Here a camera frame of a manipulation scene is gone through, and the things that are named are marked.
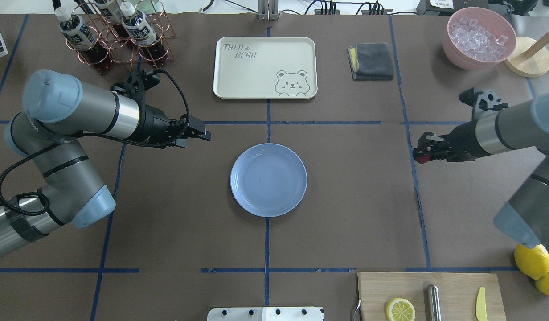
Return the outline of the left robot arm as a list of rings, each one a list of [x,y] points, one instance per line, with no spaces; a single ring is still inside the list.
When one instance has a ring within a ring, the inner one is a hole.
[[[146,104],[163,69],[130,72],[105,90],[75,76],[36,71],[25,86],[23,110],[6,126],[7,145],[22,156],[0,175],[0,259],[65,224],[88,227],[115,210],[115,199],[81,146],[81,137],[100,137],[143,148],[187,148],[188,138],[210,141],[205,123],[185,114],[171,119]],[[5,178],[33,161],[45,185],[6,198]]]

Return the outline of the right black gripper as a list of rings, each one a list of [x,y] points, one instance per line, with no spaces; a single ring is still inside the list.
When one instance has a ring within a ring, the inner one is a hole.
[[[424,132],[418,139],[417,148],[413,149],[412,157],[419,164],[430,160],[473,161],[480,157],[475,128],[476,122],[468,122],[441,136],[433,132]]]

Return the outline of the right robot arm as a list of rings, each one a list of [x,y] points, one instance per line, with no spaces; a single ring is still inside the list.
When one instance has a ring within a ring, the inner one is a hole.
[[[495,167],[498,183],[519,184],[495,215],[495,227],[527,248],[549,248],[549,93],[514,106],[492,90],[469,89],[459,99],[472,107],[472,119],[447,134],[424,132],[414,160]]]

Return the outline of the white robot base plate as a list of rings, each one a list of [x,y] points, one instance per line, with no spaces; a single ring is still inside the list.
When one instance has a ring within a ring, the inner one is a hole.
[[[324,309],[299,307],[217,307],[209,311],[208,321],[324,321]]]

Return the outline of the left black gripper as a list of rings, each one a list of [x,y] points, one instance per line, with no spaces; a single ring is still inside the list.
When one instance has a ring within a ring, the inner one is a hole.
[[[140,132],[140,142],[143,144],[168,142],[169,146],[187,149],[187,138],[198,138],[205,141],[212,139],[211,132],[205,128],[205,122],[190,116],[189,112],[174,120],[168,118],[162,110],[146,106],[144,116]]]

